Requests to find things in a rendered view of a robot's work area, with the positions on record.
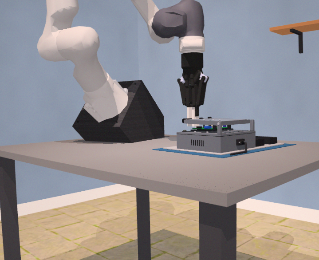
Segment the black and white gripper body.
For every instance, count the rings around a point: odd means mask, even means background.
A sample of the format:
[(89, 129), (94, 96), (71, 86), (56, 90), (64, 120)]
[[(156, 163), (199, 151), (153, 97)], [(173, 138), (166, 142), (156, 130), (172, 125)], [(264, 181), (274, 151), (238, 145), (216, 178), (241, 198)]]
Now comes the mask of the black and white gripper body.
[(203, 74), (203, 53), (188, 52), (181, 54), (182, 77), (185, 80), (185, 74), (189, 75), (189, 85), (191, 85), (190, 74), (194, 74), (194, 84), (200, 82), (201, 72)]

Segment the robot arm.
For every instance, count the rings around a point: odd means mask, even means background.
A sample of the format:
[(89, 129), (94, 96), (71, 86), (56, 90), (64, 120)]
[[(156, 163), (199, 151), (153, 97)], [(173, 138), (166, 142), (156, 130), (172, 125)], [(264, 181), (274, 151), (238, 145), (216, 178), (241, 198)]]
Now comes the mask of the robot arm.
[[(179, 37), (179, 52), (205, 51), (204, 14), (195, 0), (181, 0), (158, 9), (152, 0), (131, 0), (147, 23), (149, 35), (159, 44)], [(48, 61), (74, 64), (73, 76), (85, 93), (84, 109), (98, 122), (113, 118), (127, 106), (128, 89), (112, 80), (97, 57), (100, 40), (91, 27), (71, 27), (79, 10), (78, 0), (46, 0), (47, 17), (37, 48)], [(151, 23), (152, 22), (152, 23)]]

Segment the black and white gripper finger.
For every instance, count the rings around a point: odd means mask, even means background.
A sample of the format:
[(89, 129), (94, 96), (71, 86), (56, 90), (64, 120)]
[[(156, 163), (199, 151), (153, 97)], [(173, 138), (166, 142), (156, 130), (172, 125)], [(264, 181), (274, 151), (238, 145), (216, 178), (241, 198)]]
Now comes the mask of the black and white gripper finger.
[(206, 85), (209, 77), (204, 74), (200, 75), (200, 82), (194, 84), (194, 74), (190, 74), (192, 87), (192, 119), (199, 119), (199, 106), (204, 104)]
[(183, 77), (177, 79), (180, 87), (182, 104), (187, 106), (187, 118), (192, 118), (192, 87), (189, 85), (189, 75), (185, 75), (185, 80)]

